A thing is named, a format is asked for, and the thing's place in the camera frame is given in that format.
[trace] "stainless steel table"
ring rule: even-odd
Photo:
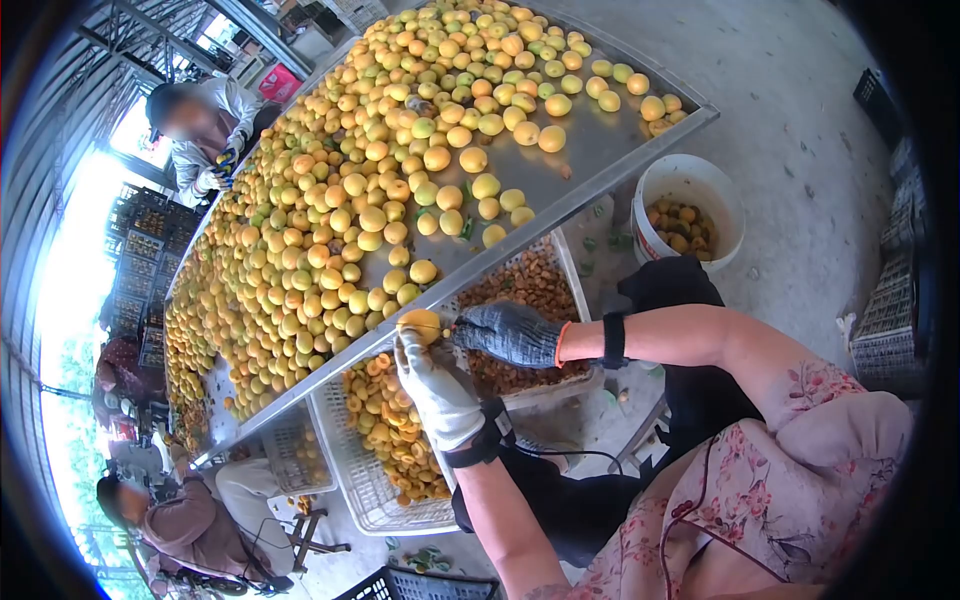
[[[439,232],[430,236],[419,234],[415,212],[420,207],[413,202],[408,203],[405,223],[411,232],[411,253],[416,259],[432,260],[442,278],[399,313],[354,341],[347,349],[281,394],[248,421],[241,424],[229,415],[225,418],[219,416],[220,418],[216,419],[217,431],[211,431],[216,442],[207,452],[197,457],[196,465],[201,465],[211,457],[230,449],[292,407],[306,394],[352,365],[372,348],[383,344],[394,335],[396,319],[403,312],[413,308],[434,307],[468,288],[471,283],[527,248],[586,204],[662,156],[682,138],[719,117],[719,110],[706,98],[636,48],[540,2],[525,2],[523,5],[546,16],[551,25],[559,25],[565,32],[576,30],[584,34],[593,47],[593,53],[584,59],[583,67],[574,72],[582,80],[586,82],[592,75],[589,66],[595,60],[626,62],[637,72],[647,75],[651,93],[673,93],[679,96],[689,116],[659,137],[648,140],[638,126],[641,120],[638,111],[642,97],[631,95],[625,85],[608,79],[611,89],[617,91],[621,97],[622,107],[618,112],[604,112],[584,91],[571,97],[573,109],[564,117],[551,117],[542,109],[528,115],[530,120],[541,127],[553,124],[565,129],[566,146],[560,152],[547,154],[536,146],[519,146],[509,132],[502,132],[489,145],[483,147],[490,158],[485,172],[496,175],[502,189],[517,187],[523,190],[527,204],[537,213],[536,218],[516,230],[508,223],[507,237],[493,248],[485,250],[480,241],[484,225],[481,224],[475,203],[465,203],[464,206],[466,214],[472,215],[475,221],[473,235],[468,241],[451,241],[453,238]],[[326,70],[339,64],[351,45],[352,41],[349,41],[334,53],[327,62]],[[540,66],[542,60],[538,60],[535,69]],[[559,81],[550,78],[544,80],[553,81],[557,89],[560,89]],[[309,88],[311,84],[305,84],[303,89]],[[458,156],[461,152],[453,150],[451,166],[439,173],[432,173],[430,179],[439,186],[459,186],[467,180],[469,176],[459,167]],[[206,223],[207,219],[204,219],[200,230]],[[369,288],[380,284],[383,275],[392,268],[386,260],[390,248],[384,244],[378,251],[368,252],[371,255],[364,257],[361,262],[364,273],[359,287]]]

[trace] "wrist strap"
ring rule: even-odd
[[[500,442],[507,445],[516,442],[514,426],[507,416],[507,409],[503,399],[499,396],[480,402],[480,412],[486,420],[483,427],[471,441],[469,447],[462,450],[444,452],[446,463],[450,468],[466,468],[480,463],[489,464],[500,454]]]
[[[623,357],[627,336],[623,329],[623,313],[608,313],[603,316],[603,360],[604,369],[620,369],[629,362]]]

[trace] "gray knit glove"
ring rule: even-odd
[[[530,306],[502,300],[461,313],[453,343],[517,367],[547,369],[557,365],[557,344],[565,325],[548,322]]]

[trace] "pink floral clothing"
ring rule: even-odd
[[[909,410],[819,360],[789,370],[758,408],[766,425],[741,420],[658,475],[571,598],[676,599],[708,543],[769,585],[837,571],[906,449]]]

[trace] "red bag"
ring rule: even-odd
[[[278,64],[263,78],[258,89],[264,99],[283,104],[300,88],[300,83],[287,67]]]

